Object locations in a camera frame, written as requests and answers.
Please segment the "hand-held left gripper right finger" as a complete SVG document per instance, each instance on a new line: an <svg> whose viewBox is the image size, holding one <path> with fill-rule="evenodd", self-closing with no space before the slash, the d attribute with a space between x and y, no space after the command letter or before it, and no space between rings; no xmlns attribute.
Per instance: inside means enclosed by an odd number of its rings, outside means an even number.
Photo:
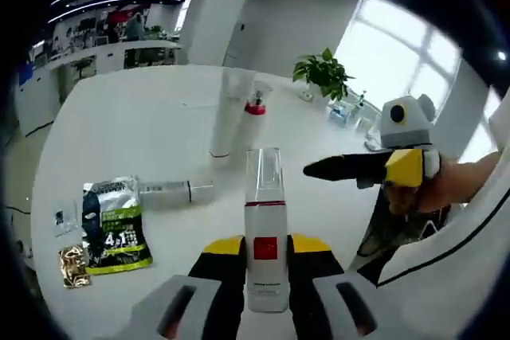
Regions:
<svg viewBox="0 0 510 340"><path fill-rule="evenodd" d="M289 307L299 339L393 339L394 302L378 289L393 250L346 273L330 247L288 236Z"/></svg>

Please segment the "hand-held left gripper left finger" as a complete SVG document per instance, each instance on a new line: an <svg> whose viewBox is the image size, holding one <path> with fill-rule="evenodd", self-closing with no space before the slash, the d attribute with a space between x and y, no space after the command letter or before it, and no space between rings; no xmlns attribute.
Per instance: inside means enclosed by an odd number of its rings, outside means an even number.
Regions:
<svg viewBox="0 0 510 340"><path fill-rule="evenodd" d="M132 339L235 339L244 310L244 237L208 244L131 312Z"/></svg>

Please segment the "person's right hand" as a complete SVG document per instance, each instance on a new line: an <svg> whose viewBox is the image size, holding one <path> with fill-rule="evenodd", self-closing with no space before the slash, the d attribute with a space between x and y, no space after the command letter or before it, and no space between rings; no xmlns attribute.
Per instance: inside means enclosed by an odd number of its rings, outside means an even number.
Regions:
<svg viewBox="0 0 510 340"><path fill-rule="evenodd" d="M426 181L419 188L389 186L386 198L389 209L395 215L403 215L411 211L432 213L447 205L463 203L459 193L459 163L448 161L442 165L439 173Z"/></svg>

